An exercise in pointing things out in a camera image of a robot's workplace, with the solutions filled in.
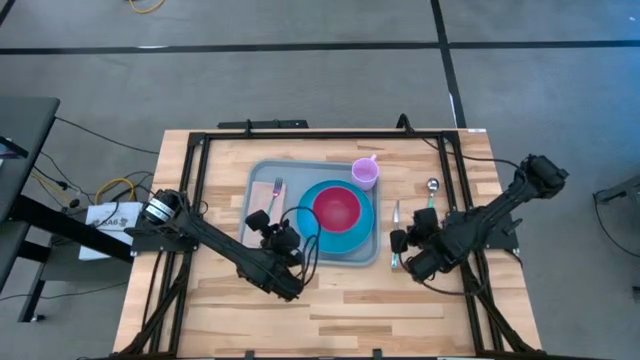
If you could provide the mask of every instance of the pink cup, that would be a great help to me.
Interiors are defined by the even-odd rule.
[[[360,189],[367,191],[376,184],[380,169],[376,164],[376,155],[370,158],[358,159],[351,167],[351,182]]]

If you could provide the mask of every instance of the fork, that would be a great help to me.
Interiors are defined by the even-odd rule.
[[[267,215],[271,214],[271,208],[273,207],[273,202],[276,200],[278,195],[280,195],[280,191],[282,190],[282,178],[277,177],[276,182],[273,184],[273,196],[271,198],[271,202],[269,203],[269,209],[267,210]]]

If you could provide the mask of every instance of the black table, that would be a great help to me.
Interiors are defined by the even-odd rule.
[[[129,245],[21,194],[55,121],[59,105],[60,100],[55,98],[0,97],[0,136],[10,138],[29,152],[26,159],[5,160],[0,166],[0,291],[17,257],[41,264],[29,292],[31,296],[27,297],[18,319],[21,322],[33,319],[45,284],[42,279],[45,265],[54,258],[50,247],[25,239],[31,225],[112,258],[133,262]]]

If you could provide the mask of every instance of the gray tray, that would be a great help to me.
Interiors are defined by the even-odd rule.
[[[249,197],[254,181],[274,182],[276,177],[281,177],[287,185],[284,199],[284,210],[297,206],[302,195],[315,184],[325,180],[344,180],[351,182],[351,164],[350,163],[332,163],[322,161],[297,161],[297,160],[264,160],[257,163],[247,182],[247,190],[244,194],[244,206],[242,208],[242,219],[247,217],[249,207]],[[373,231],[369,238],[356,250],[347,254],[335,255],[320,253],[318,264],[323,265],[341,265],[341,266],[367,266],[371,264],[380,252],[380,218],[379,204],[380,197],[378,195],[378,183],[373,189],[366,191],[365,194],[373,205],[375,215]],[[298,231],[297,216],[295,212],[287,215],[291,226]],[[238,229],[238,239],[243,238],[245,230],[244,222],[240,223]]]

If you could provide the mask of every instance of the blue plate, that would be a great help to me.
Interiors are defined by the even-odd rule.
[[[346,188],[353,192],[358,201],[360,202],[360,219],[349,230],[343,233],[332,233],[322,229],[320,233],[320,251],[327,254],[346,254],[360,247],[373,230],[373,224],[375,222],[375,213],[373,211],[373,205],[367,195],[346,181],[342,180],[328,180],[318,183],[307,190],[300,199],[300,206],[306,206],[310,209],[313,208],[313,201],[318,194],[327,188],[339,186]],[[318,222],[313,214],[309,211],[296,211],[298,219],[298,230],[305,238],[309,238],[315,235],[318,231]]]

